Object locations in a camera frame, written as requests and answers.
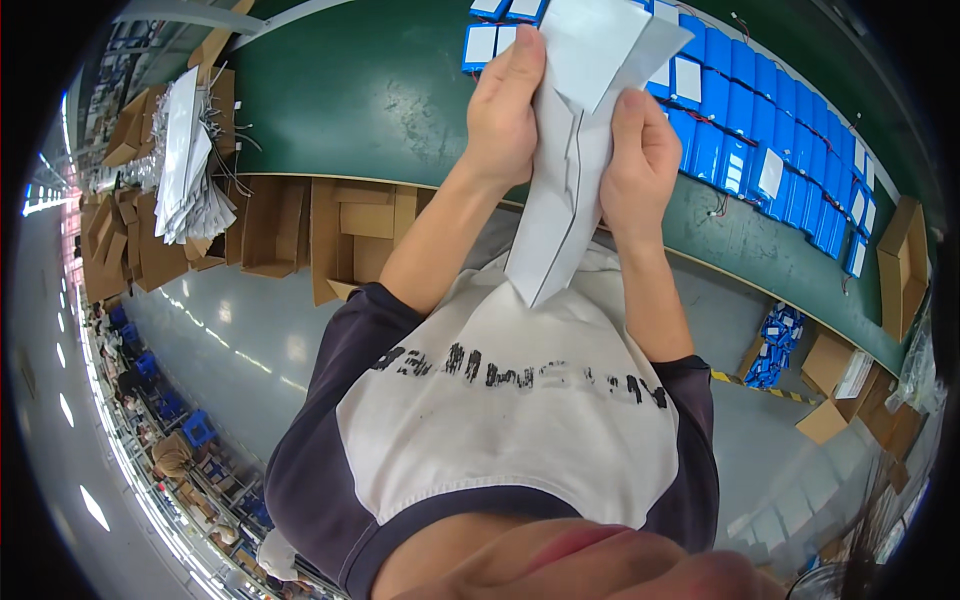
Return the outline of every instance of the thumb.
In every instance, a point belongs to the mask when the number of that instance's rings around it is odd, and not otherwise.
[[[543,80],[546,68],[546,46],[537,28],[521,24],[516,27],[516,40],[511,49],[510,64],[498,96],[507,106],[526,108]]]
[[[613,109],[613,160],[624,164],[646,164],[643,153],[643,126],[646,121],[647,92],[627,88],[620,93]]]

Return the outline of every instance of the table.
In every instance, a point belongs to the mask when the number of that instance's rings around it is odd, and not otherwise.
[[[251,14],[268,17],[298,3],[261,0]],[[730,11],[722,10],[721,2],[701,4],[717,5],[709,8],[717,16]],[[801,10],[799,5],[809,3],[787,3],[789,10],[764,8],[779,4],[751,0],[747,5],[756,12],[751,16],[739,6],[736,9],[752,28],[774,31],[771,23],[789,22]],[[459,67],[464,30],[473,22],[468,5],[358,0],[306,16],[230,54],[228,64],[236,70],[235,96],[243,101],[235,120],[253,124],[245,133],[263,147],[258,152],[245,144],[238,170],[439,186],[467,143],[465,111],[475,84]],[[797,26],[788,32],[792,35],[782,36],[782,48],[771,39],[775,36],[762,41],[809,73],[807,77],[844,111],[862,105],[858,109],[864,114],[882,115],[886,105],[876,85],[858,73],[836,77],[840,61],[824,65],[826,51],[804,43],[809,31],[808,23]],[[835,49],[843,38],[830,31],[820,33],[817,44],[828,49]],[[881,159],[895,180],[904,180],[900,191],[918,193],[911,186],[922,178],[911,177],[915,165],[907,158],[899,161],[908,154],[906,147],[897,147],[895,133],[884,136],[885,130],[876,126],[883,122],[877,116],[869,126],[876,131],[865,135],[879,152],[890,154]],[[523,190],[514,190],[507,198],[522,205],[524,197]],[[725,217],[710,219],[707,212],[717,202],[714,190],[680,176],[663,224],[668,250],[797,306],[872,354],[892,373],[900,373],[905,345],[879,325],[874,244],[862,277],[847,284],[850,294],[845,297],[841,263],[807,244],[801,232],[736,200],[731,200]],[[880,190],[876,231],[884,231],[893,211],[892,201]]]

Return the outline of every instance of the factory floor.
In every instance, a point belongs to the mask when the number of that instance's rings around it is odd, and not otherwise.
[[[497,253],[516,218],[497,211],[488,229],[499,236],[485,238],[479,254]],[[735,373],[772,300],[707,267],[669,258],[698,353],[714,369]],[[477,260],[475,253],[468,265]],[[303,404],[324,327],[342,303],[314,307],[309,270],[269,279],[221,266],[190,272],[151,294],[137,290],[124,304],[186,399],[266,463]],[[813,337],[808,327],[781,378],[783,389],[813,396],[799,378]],[[856,514],[876,441],[855,420],[818,446],[794,427],[811,405],[715,379],[711,386],[720,473],[716,547],[786,575]]]

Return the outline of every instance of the stack of white papers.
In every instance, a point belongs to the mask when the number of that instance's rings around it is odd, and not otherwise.
[[[692,34],[624,0],[553,0],[540,25],[546,74],[530,195],[506,274],[529,306],[565,288],[600,222],[620,92],[647,80]]]
[[[201,122],[204,96],[197,67],[170,88],[163,173],[156,194],[154,235],[166,244],[213,239],[236,221],[236,206],[214,185],[207,168],[213,143]]]

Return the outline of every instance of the lips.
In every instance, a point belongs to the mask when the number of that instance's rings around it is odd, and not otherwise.
[[[527,573],[532,573],[548,564],[555,563],[563,557],[580,552],[584,548],[593,546],[603,540],[625,531],[634,531],[626,525],[602,525],[592,529],[574,529],[560,534],[544,547],[537,556],[527,565]]]

